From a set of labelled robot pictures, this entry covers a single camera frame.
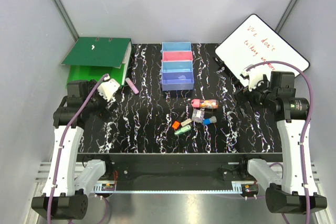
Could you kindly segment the pink purple eraser stick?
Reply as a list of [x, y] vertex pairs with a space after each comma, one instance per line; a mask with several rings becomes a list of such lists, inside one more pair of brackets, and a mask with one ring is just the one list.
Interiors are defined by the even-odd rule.
[[134, 94], [139, 93], [139, 90], [137, 89], [137, 87], [135, 86], [135, 84], [133, 83], [133, 81], [130, 78], [126, 78], [125, 81], [128, 84], [128, 86], [131, 88], [131, 90], [133, 91]]

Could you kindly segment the pink capped pencil tube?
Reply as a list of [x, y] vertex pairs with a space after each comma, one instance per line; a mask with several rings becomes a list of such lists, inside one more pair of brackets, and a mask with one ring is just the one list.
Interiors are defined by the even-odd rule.
[[215, 99], [210, 99], [210, 100], [202, 100], [202, 99], [193, 99], [191, 101], [191, 105], [193, 108], [196, 109], [217, 109], [218, 108], [218, 101]]

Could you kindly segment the four-compartment pastel drawer organizer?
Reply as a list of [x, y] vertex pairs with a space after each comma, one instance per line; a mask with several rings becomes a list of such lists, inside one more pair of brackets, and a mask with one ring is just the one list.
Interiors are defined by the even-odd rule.
[[193, 53], [190, 42], [163, 42], [161, 86], [163, 91], [193, 90]]

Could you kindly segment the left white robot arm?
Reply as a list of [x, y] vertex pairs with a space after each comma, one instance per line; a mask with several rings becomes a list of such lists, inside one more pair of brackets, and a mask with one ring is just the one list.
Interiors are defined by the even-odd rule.
[[47, 181], [41, 196], [31, 201], [32, 210], [48, 223], [83, 219], [95, 184], [113, 175], [108, 158], [87, 161], [79, 176], [75, 175], [75, 168], [86, 122], [92, 116], [108, 114], [107, 105], [119, 87], [107, 74], [99, 81], [76, 80], [67, 84], [67, 95], [53, 114], [54, 150]]

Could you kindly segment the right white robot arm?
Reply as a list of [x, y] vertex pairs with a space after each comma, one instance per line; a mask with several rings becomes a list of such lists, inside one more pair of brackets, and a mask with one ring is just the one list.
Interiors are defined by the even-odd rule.
[[324, 210], [327, 199], [319, 195], [310, 162], [308, 119], [310, 104], [296, 97], [292, 72], [243, 72], [248, 86], [235, 93], [242, 109], [249, 104], [254, 111], [266, 108], [273, 113], [282, 145], [282, 175], [274, 172], [261, 158], [252, 158], [238, 167], [244, 180], [253, 177], [265, 190], [270, 212], [308, 214]]

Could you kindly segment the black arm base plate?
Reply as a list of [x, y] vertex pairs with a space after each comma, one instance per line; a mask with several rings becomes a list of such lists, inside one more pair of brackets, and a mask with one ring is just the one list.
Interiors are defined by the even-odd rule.
[[280, 153], [235, 154], [98, 154], [79, 153], [78, 163], [93, 159], [107, 162], [105, 180], [118, 173], [118, 193], [192, 193], [241, 192], [242, 183], [252, 182], [247, 161], [261, 158], [282, 162]]

